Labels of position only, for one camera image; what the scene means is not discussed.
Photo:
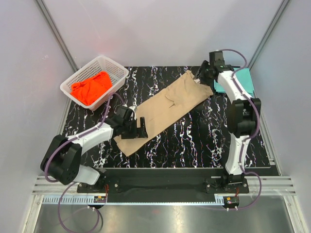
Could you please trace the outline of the beige t shirt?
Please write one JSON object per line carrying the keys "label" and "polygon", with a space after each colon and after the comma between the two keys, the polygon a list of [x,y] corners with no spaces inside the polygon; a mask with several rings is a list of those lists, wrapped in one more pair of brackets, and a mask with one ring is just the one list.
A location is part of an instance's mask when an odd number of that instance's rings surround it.
{"label": "beige t shirt", "polygon": [[211,87],[196,82],[192,72],[187,70],[137,107],[137,118],[145,119],[147,138],[122,139],[116,136],[114,140],[121,152],[130,156],[212,95]]}

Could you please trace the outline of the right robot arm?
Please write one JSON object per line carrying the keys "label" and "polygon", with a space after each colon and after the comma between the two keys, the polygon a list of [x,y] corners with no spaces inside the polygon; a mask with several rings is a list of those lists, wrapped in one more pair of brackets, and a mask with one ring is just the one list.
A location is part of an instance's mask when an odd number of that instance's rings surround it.
{"label": "right robot arm", "polygon": [[259,132],[261,101],[253,98],[239,82],[232,65],[226,64],[223,50],[209,53],[195,74],[201,83],[214,87],[218,83],[230,100],[227,111],[227,128],[230,133],[230,148],[223,174],[220,178],[206,179],[207,193],[248,193],[244,168],[247,148]]}

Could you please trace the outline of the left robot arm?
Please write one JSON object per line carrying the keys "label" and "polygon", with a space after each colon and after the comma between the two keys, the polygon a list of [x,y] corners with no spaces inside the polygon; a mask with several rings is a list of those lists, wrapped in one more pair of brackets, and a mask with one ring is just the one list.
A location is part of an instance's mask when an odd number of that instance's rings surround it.
{"label": "left robot arm", "polygon": [[108,183],[104,172],[82,165],[81,157],[91,148],[115,136],[122,139],[148,137],[145,118],[137,116],[135,107],[120,106],[112,117],[104,117],[88,130],[69,137],[60,134],[55,136],[40,169],[51,183],[81,183],[94,192],[105,190]]}

